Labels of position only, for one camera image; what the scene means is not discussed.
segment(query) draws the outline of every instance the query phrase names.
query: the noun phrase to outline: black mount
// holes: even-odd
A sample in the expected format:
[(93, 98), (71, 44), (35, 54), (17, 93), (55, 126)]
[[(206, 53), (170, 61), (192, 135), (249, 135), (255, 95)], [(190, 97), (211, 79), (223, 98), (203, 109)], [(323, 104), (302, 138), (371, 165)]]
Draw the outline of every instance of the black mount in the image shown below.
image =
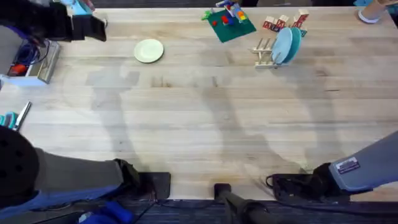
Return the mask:
[(329, 171), (329, 165), (322, 164), (313, 174), (272, 175), (275, 198), (287, 203), (348, 203), (349, 196), (354, 193), (339, 188)]
[(233, 214), (240, 224), (276, 224), (281, 223), (272, 217), (260, 202), (245, 200), (236, 194), (231, 193), (229, 184), (214, 185), (214, 199), (217, 202), (224, 202), (227, 213), (227, 223), (232, 223)]

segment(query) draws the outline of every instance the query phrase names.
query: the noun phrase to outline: blue cloth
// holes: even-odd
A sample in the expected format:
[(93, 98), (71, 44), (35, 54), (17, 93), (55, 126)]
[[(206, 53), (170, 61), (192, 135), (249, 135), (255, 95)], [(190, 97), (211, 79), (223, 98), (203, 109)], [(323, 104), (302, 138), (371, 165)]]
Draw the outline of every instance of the blue cloth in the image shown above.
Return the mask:
[(117, 202), (106, 202), (105, 207), (82, 216), (85, 216), (85, 219), (83, 218), (80, 224), (125, 224), (134, 219), (132, 212)]

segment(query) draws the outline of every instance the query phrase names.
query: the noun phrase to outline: cable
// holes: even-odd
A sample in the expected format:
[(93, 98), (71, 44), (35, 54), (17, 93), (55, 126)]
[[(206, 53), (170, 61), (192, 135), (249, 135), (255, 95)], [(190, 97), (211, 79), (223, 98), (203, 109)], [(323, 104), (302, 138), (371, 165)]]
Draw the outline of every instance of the cable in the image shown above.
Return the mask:
[(206, 209), (208, 207), (211, 207), (212, 205), (215, 204), (215, 202), (212, 200), (211, 203), (204, 205), (204, 206), (198, 206), (198, 207), (180, 207), (180, 206), (173, 206), (173, 205), (165, 205), (166, 203), (168, 203), (169, 201), (166, 201), (164, 203), (160, 203), (159, 200), (157, 199), (157, 193), (156, 193), (156, 189), (155, 186), (152, 184), (151, 185), (152, 188), (152, 193), (150, 196), (154, 196), (155, 199), (155, 203), (161, 207), (167, 207), (167, 208), (176, 208), (176, 209), (191, 209), (191, 210), (195, 210), (195, 209)]
[(135, 224), (138, 222), (138, 220), (143, 217), (145, 215), (145, 213), (147, 213), (154, 205), (156, 204), (156, 202), (150, 204), (147, 208), (144, 209), (144, 211), (141, 212), (141, 214), (139, 214), (139, 216), (131, 223), (131, 224)]
[(161, 207), (167, 207), (167, 208), (176, 208), (176, 209), (187, 209), (187, 210), (196, 210), (196, 209), (206, 209), (214, 205), (214, 201), (211, 201), (210, 203), (203, 205), (203, 206), (197, 206), (197, 207), (181, 207), (181, 206), (173, 206), (173, 205), (165, 205), (170, 201), (166, 201), (165, 203), (160, 203), (159, 201), (156, 202), (157, 205)]
[(42, 58), (40, 58), (39, 47), (28, 42), (28, 43), (22, 45), (21, 47), (19, 47), (16, 58), (14, 60), (14, 63), (25, 65), (25, 66), (40, 63), (49, 54), (50, 45), (51, 45), (50, 41), (47, 40), (47, 50), (45, 52), (45, 55)]
[[(270, 178), (272, 178), (272, 175), (269, 175), (266, 177), (266, 185), (271, 190), (273, 190), (273, 186), (268, 183), (268, 180)], [(398, 217), (398, 213), (392, 213), (392, 212), (357, 212), (357, 211), (341, 210), (341, 209), (315, 208), (315, 207), (310, 207), (310, 206), (305, 206), (305, 205), (294, 205), (294, 204), (287, 203), (287, 202), (281, 202), (280, 200), (277, 200), (276, 198), (275, 198), (275, 202), (280, 205), (283, 205), (285, 207), (297, 208), (297, 209), (302, 209), (302, 210), (310, 210), (310, 211), (314, 211), (314, 212), (343, 213), (343, 214), (348, 214), (348, 215), (360, 215), (360, 216), (365, 216), (365, 217), (384, 217), (384, 216)]]

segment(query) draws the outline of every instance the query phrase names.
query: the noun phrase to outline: white sticker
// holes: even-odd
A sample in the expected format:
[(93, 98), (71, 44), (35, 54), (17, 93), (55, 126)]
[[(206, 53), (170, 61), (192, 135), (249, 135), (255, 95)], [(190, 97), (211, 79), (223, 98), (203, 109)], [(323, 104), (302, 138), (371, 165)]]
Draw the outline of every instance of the white sticker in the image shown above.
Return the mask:
[(355, 157), (351, 157), (343, 162), (337, 163), (336, 168), (340, 174), (345, 174), (347, 172), (360, 168), (360, 165)]

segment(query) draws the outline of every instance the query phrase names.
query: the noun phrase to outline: teal object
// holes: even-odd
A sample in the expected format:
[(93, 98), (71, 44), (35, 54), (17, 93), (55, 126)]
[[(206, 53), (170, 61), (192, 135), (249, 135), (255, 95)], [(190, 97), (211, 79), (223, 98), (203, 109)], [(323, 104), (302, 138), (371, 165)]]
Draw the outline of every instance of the teal object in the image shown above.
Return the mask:
[(292, 45), (290, 46), (290, 51), (287, 54), (285, 60), (283, 63), (289, 63), (294, 56), (296, 56), (296, 53), (299, 51), (300, 45), (301, 45), (301, 30), (297, 27), (291, 28), (292, 30)]
[(0, 126), (4, 126), (6, 118), (3, 115), (0, 115)]
[(290, 28), (285, 27), (279, 31), (276, 42), (272, 47), (272, 60), (276, 64), (281, 64), (290, 52), (293, 34)]
[(7, 112), (5, 119), (5, 126), (7, 126), (9, 129), (12, 129), (15, 126), (15, 123), (17, 122), (17, 117), (18, 115), (15, 114), (14, 112)]
[(240, 23), (236, 17), (233, 17), (232, 20), (234, 21), (234, 24), (224, 26), (221, 16), (225, 16), (226, 13), (229, 12), (227, 10), (222, 10), (220, 12), (213, 13), (208, 18), (210, 26), (213, 28), (222, 43), (256, 31), (256, 28), (250, 22), (249, 18), (246, 19), (247, 22)]
[(93, 13), (86, 3), (80, 0), (61, 0), (61, 3), (70, 6), (73, 15), (91, 15)]
[(12, 129), (17, 122), (18, 115), (14, 112), (7, 112), (5, 116), (0, 115), (0, 125)]

